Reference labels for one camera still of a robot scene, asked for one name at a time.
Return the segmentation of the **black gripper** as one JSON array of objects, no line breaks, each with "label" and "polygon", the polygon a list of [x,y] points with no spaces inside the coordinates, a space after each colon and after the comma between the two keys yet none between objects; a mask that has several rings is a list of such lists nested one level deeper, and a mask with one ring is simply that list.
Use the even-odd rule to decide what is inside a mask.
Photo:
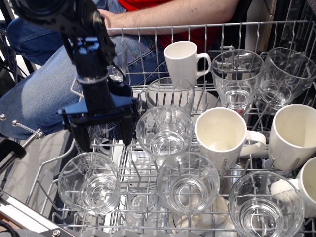
[{"label": "black gripper", "polygon": [[65,106],[58,110],[63,118],[63,126],[70,130],[76,143],[84,152],[91,152],[88,128],[108,123],[119,124],[123,143],[128,146],[135,133],[135,123],[139,118],[139,100],[134,97],[115,96],[110,108],[89,112],[86,101]]}]

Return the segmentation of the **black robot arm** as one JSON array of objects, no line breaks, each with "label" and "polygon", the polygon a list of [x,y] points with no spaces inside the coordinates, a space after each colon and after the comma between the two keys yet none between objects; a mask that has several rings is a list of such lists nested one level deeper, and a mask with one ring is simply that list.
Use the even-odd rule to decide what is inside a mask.
[{"label": "black robot arm", "polygon": [[139,118],[137,100],[126,80],[114,81],[108,67],[116,56],[104,19],[90,0],[13,0],[16,15],[27,22],[58,31],[75,65],[84,98],[59,114],[83,151],[89,151],[88,128],[115,123],[125,145],[132,141]]}]

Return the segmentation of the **person forearm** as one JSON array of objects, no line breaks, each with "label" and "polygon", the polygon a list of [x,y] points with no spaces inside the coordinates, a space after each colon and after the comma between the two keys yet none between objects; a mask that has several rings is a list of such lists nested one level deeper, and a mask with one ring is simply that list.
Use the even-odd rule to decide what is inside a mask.
[{"label": "person forearm", "polygon": [[114,14],[111,36],[126,28],[132,35],[170,34],[172,26],[180,26],[175,33],[184,32],[188,25],[219,24],[229,21],[238,0],[172,0],[158,6]]}]

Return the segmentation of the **person hand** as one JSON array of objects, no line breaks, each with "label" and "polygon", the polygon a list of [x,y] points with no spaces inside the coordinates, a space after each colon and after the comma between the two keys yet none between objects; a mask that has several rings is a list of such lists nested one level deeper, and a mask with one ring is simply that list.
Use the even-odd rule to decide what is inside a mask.
[{"label": "person hand", "polygon": [[107,11],[107,10],[103,10],[103,9],[99,9],[98,10],[100,12],[100,15],[103,17],[104,19],[104,23],[106,28],[111,28],[112,27],[112,23],[111,23],[111,19],[113,16],[113,13]]}]

